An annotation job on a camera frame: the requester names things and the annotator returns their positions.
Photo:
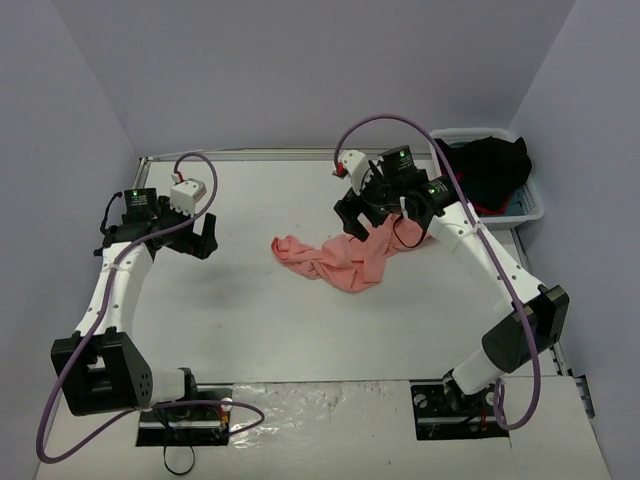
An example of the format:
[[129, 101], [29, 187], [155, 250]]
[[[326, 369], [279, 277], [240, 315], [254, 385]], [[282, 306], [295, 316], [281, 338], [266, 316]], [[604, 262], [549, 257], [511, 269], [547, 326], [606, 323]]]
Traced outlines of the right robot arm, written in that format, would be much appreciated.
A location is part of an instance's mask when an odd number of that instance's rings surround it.
[[429, 179], [406, 146], [377, 161], [346, 150], [338, 156], [337, 172], [351, 183], [334, 206], [345, 233], [366, 241], [393, 214], [413, 221], [459, 261], [498, 316], [480, 348], [446, 375], [443, 398], [450, 410], [469, 411], [479, 392], [559, 340], [568, 294], [524, 270], [460, 200], [449, 177]]

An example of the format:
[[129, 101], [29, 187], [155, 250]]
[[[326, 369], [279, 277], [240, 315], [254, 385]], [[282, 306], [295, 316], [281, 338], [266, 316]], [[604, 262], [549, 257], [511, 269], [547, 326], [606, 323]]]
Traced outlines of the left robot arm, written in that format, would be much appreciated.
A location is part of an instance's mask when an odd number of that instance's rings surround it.
[[216, 217], [204, 215], [196, 233], [197, 203], [203, 182], [188, 179], [169, 195], [153, 188], [121, 193], [126, 211], [118, 225], [103, 223], [103, 244], [96, 250], [102, 267], [89, 307], [74, 333], [54, 342], [51, 359], [71, 413], [86, 416], [164, 403], [179, 418], [195, 415], [201, 393], [186, 367], [158, 370], [150, 366], [131, 339], [136, 307], [145, 277], [159, 250], [166, 248], [197, 259], [218, 247]]

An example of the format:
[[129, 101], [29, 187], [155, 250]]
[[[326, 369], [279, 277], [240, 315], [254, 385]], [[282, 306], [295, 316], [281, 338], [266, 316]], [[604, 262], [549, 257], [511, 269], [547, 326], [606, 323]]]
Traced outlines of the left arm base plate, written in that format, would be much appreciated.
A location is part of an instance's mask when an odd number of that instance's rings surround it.
[[137, 447], [214, 447], [229, 443], [230, 407], [188, 406], [143, 411]]

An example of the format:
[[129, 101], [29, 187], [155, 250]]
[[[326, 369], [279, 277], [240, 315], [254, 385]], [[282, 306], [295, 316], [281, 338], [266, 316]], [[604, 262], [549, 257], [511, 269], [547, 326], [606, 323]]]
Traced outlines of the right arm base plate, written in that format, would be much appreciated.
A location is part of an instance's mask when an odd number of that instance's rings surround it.
[[508, 438], [493, 412], [493, 384], [470, 397], [459, 396], [442, 380], [409, 384], [418, 441]]

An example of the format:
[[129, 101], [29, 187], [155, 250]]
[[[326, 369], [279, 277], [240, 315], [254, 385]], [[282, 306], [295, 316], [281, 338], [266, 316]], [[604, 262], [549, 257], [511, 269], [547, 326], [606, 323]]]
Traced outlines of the pink t shirt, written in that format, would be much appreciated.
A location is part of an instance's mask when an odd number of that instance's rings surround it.
[[420, 248], [430, 238], [416, 222], [398, 214], [390, 215], [377, 227], [369, 226], [367, 232], [369, 236], [364, 241], [340, 234], [319, 247], [305, 244], [293, 235], [276, 237], [271, 242], [271, 252], [297, 275], [356, 294], [382, 282], [389, 258]]

